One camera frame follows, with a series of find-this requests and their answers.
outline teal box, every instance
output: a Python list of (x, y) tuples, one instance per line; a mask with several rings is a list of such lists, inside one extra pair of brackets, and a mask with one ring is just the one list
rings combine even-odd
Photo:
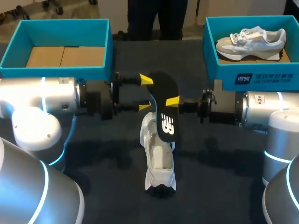
[[(286, 31), (285, 50), (290, 63), (220, 64), (215, 42), (244, 28)], [(207, 17), (203, 52), (209, 79), (221, 79), (228, 91), (298, 91), (299, 24), (293, 16)]]
[[(34, 46), (105, 47), (101, 67), (26, 68)], [(23, 20), (0, 63), (4, 78), (75, 77), (79, 81), (111, 79), (113, 40), (108, 19)]]

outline black tabletop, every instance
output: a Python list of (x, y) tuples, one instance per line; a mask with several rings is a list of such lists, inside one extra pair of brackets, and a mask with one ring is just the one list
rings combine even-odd
[[(6, 47), (0, 45), (0, 58)], [(183, 97), (200, 97), (207, 87), (201, 40), (118, 42), (115, 52), (115, 71), (123, 76), (166, 71)], [(149, 99), (146, 88), (121, 88), (122, 102), (141, 99)], [(139, 143), (141, 121), (149, 111), (123, 112), (111, 121), (78, 118), (66, 158), (68, 175), (85, 195), (84, 224), (265, 223), (263, 134), (180, 115), (177, 193), (157, 199), (144, 192), (147, 165)], [(71, 117), (58, 119), (66, 138)], [(15, 143), (9, 120), (0, 120), (0, 136)]]

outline black pants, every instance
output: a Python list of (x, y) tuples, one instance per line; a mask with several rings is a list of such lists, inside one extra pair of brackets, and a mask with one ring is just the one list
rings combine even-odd
[(158, 14), (160, 40), (181, 40), (188, 0), (128, 0), (130, 40), (151, 40)]
[(299, 21), (299, 8), (293, 0), (287, 0), (284, 15), (293, 15)]

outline cardboard box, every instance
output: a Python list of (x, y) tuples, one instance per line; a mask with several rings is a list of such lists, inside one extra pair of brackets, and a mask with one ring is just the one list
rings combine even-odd
[[(283, 28), (286, 46), (279, 61), (245, 58), (236, 63), (219, 60), (215, 42), (244, 28), (260, 26), (268, 31)], [(293, 16), (207, 17), (203, 51), (211, 81), (222, 80), (227, 91), (298, 91), (299, 90), (299, 24)]]
[[(70, 48), (75, 49), (74, 55), (68, 54)], [(4, 78), (110, 81), (112, 64), (113, 40), (107, 19), (22, 20), (2, 58), (0, 72)]]
[(101, 67), (104, 56), (104, 47), (66, 47), (60, 67)]
[(26, 68), (60, 67), (64, 47), (33, 47)]

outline white sneaker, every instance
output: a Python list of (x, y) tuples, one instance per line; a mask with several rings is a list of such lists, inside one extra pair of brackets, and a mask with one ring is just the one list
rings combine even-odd
[(140, 144), (144, 147), (148, 170), (145, 178), (145, 190), (174, 193), (177, 189), (174, 175), (174, 143), (161, 141), (157, 135), (156, 113), (149, 112), (142, 121)]
[(239, 34), (221, 38), (216, 42), (216, 50), (224, 57), (240, 61), (248, 55), (261, 59), (279, 61), (286, 42), (284, 29), (270, 32), (260, 27), (243, 29)]

